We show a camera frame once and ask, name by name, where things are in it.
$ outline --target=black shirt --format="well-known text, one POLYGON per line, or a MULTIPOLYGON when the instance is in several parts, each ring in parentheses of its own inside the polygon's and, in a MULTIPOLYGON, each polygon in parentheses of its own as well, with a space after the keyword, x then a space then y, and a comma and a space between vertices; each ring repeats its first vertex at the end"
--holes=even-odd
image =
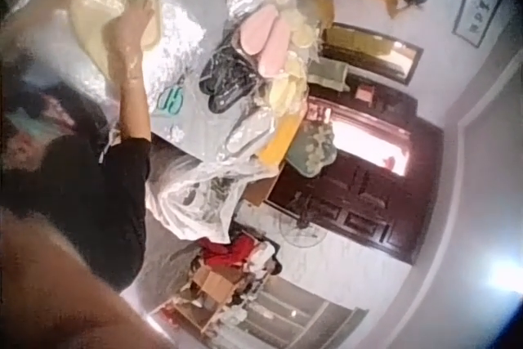
POLYGON ((121 291, 143 263, 149 152, 149 141, 128 139, 98 164, 84 138, 60 137, 36 172, 3 173, 0 203, 19 217, 47 216, 92 271, 121 291))

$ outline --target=red cloth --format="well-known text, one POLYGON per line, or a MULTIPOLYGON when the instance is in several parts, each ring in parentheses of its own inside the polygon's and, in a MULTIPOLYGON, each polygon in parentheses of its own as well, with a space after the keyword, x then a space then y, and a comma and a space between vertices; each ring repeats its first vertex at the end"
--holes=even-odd
POLYGON ((207 266, 243 264, 256 247, 254 239, 247 235, 241 235, 233 244, 214 244, 206 238, 201 239, 199 245, 203 248, 203 261, 207 266))

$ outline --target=framed calligraphy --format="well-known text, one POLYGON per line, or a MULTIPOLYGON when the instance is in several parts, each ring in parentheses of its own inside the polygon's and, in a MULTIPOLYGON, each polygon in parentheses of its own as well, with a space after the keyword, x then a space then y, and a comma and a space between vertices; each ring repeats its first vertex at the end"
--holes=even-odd
POLYGON ((463 0, 453 33, 478 48, 502 0, 463 0))

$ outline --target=wooden door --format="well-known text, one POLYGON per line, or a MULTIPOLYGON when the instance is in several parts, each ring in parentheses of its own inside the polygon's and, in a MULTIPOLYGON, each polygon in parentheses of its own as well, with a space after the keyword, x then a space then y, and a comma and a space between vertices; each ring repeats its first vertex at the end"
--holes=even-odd
POLYGON ((335 162, 313 179, 286 165, 270 203, 413 263, 436 196, 442 139, 438 128, 420 119, 409 132, 404 176, 338 149, 335 162))

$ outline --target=framed mirror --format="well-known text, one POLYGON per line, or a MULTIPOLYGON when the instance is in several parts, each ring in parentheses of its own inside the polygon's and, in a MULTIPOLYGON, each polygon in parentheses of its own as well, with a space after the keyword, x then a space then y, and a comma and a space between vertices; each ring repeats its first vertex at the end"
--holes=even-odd
POLYGON ((413 44, 359 28, 335 23, 324 31, 322 56, 340 60, 408 85, 423 49, 413 44))

